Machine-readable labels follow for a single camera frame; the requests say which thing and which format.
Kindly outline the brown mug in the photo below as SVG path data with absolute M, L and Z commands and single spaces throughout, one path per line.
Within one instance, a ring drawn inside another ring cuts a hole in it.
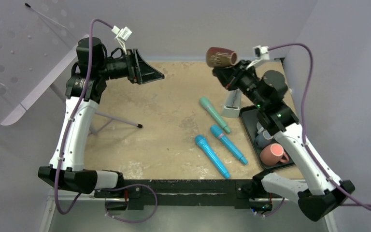
M 235 51 L 221 47 L 210 47 L 206 52 L 206 64 L 211 68 L 230 67 L 237 63 Z

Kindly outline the dark blue-grey mug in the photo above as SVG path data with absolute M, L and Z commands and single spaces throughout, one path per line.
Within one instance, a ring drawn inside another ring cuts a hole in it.
M 269 132 L 263 129 L 255 138 L 255 145 L 259 149 L 264 149 L 268 145 L 270 145 L 273 141 L 273 136 L 269 134 Z

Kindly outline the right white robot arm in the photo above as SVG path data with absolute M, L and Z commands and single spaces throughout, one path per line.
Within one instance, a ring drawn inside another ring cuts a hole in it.
M 261 126 L 284 148 L 305 178 L 300 183 L 262 171 L 253 176 L 252 193 L 259 197 L 274 193 L 296 202 L 301 212 L 316 222 L 355 191 L 354 184 L 336 175 L 303 135 L 298 117 L 284 102 L 288 87 L 282 73 L 269 70 L 258 77 L 247 60 L 213 68 L 212 73 L 225 89 L 240 90 L 254 104 Z

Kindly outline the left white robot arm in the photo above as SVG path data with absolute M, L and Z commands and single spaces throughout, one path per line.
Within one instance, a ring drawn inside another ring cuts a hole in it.
M 133 84 L 146 84 L 164 79 L 164 74 L 150 66 L 137 49 L 122 52 L 114 58 L 99 38 L 88 37 L 78 42 L 77 62 L 66 83 L 66 110 L 55 152 L 38 177 L 54 188 L 89 194 L 106 189 L 114 198 L 123 195 L 122 174 L 84 168 L 84 152 L 93 115 L 97 111 L 108 80 L 127 78 Z

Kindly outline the pink mug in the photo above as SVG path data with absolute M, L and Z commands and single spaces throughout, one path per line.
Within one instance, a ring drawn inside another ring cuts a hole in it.
M 273 143 L 260 152 L 260 160 L 265 165 L 274 166 L 278 163 L 287 163 L 290 161 L 290 158 L 280 144 Z

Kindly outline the black tray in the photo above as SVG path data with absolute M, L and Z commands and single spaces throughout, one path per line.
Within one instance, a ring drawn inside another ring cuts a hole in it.
M 290 156 L 288 156 L 290 158 L 290 160 L 288 162 L 286 162 L 286 163 L 278 162 L 276 165 L 273 165 L 273 166 L 266 165 L 262 162 L 262 160 L 260 159 L 260 153 L 261 153 L 262 149 L 260 149 L 255 144 L 255 138 L 257 137 L 257 132 L 258 132 L 257 112 L 258 112 L 258 109 L 254 105 L 243 107 L 240 110 L 240 119 L 243 123 L 245 131 L 246 131 L 246 133 L 249 137 L 249 140 L 250 140 L 250 143 L 253 147 L 255 156 L 256 156 L 257 160 L 259 161 L 259 165 L 261 166 L 261 168 L 263 170 L 276 171 L 276 170 L 279 170 L 279 169 L 282 169 L 282 168 L 294 166 L 295 164 L 294 164 L 293 160 L 290 158 Z

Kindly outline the green toy microphone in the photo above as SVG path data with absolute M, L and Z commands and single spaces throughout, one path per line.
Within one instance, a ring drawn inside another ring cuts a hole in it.
M 231 133 L 231 129 L 227 122 L 222 118 L 222 116 L 217 112 L 212 103 L 206 97 L 201 97 L 199 99 L 199 103 L 211 115 L 211 117 L 216 121 L 222 130 L 224 130 L 227 134 Z

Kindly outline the blue microphone pink band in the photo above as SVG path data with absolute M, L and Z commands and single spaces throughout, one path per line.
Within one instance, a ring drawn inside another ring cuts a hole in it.
M 216 124 L 210 126 L 210 131 L 242 164 L 246 165 L 248 160 L 237 146 L 226 136 L 225 132 Z

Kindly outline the blue toy microphone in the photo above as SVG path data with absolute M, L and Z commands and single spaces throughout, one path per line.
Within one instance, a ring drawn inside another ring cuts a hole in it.
M 216 155 L 214 150 L 211 148 L 211 146 L 207 142 L 206 138 L 203 135 L 199 134 L 195 137 L 194 140 L 195 140 L 195 143 L 197 144 L 197 146 L 206 154 L 208 159 L 212 162 L 212 164 L 219 171 L 219 173 L 225 179 L 229 179 L 230 174 L 229 174 L 227 168 L 222 163 L 222 161 L 219 159 L 219 157 Z

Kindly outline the black base bar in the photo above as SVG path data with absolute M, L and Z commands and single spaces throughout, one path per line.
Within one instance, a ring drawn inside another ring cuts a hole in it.
M 107 208 L 117 210 L 120 199 L 128 210 L 145 206 L 230 206 L 253 212 L 270 212 L 280 196 L 252 189 L 251 179 L 223 180 L 125 180 L 119 191 L 97 190 L 95 198 L 105 198 Z

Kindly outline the white music stand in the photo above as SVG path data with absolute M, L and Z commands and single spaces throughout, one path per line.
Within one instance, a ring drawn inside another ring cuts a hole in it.
M 45 95 L 94 18 L 133 28 L 118 0 L 0 0 L 0 132 L 60 130 L 65 107 Z

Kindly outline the aluminium frame rail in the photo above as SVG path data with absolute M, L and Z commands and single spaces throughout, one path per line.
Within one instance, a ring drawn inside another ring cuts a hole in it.
M 234 207 L 224 194 L 159 194 L 143 209 L 125 206 L 120 198 L 83 195 L 73 209 L 61 215 L 48 198 L 39 230 L 42 232 L 335 232 L 332 214 L 313 222 L 290 201 L 275 198 L 274 213 L 261 217 L 257 207 L 266 198 Z

